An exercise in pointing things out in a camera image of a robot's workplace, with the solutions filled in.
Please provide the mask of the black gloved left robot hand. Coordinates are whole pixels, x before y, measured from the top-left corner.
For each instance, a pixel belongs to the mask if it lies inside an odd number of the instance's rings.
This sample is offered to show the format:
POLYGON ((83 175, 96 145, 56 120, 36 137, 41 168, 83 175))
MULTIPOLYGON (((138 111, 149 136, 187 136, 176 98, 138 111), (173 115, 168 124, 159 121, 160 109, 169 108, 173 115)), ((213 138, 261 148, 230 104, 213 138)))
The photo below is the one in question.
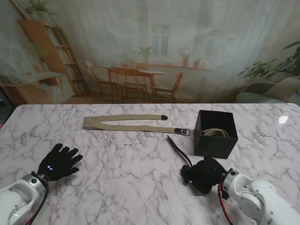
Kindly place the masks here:
POLYGON ((70 150, 62 143, 56 144, 40 163, 37 174, 45 176, 48 181, 57 181, 76 173, 79 168, 75 164, 83 158, 78 152, 77 148, 70 150))

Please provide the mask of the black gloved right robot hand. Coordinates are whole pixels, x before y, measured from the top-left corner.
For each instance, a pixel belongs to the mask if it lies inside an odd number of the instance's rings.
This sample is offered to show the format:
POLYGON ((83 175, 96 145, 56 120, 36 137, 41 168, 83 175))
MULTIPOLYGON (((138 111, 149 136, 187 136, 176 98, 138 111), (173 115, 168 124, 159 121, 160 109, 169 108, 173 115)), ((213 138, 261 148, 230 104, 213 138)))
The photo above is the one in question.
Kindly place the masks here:
POLYGON ((195 165, 182 166, 180 173, 185 184, 191 183, 202 194, 208 194, 213 186, 220 183, 222 175, 227 171, 217 160, 204 157, 195 165))

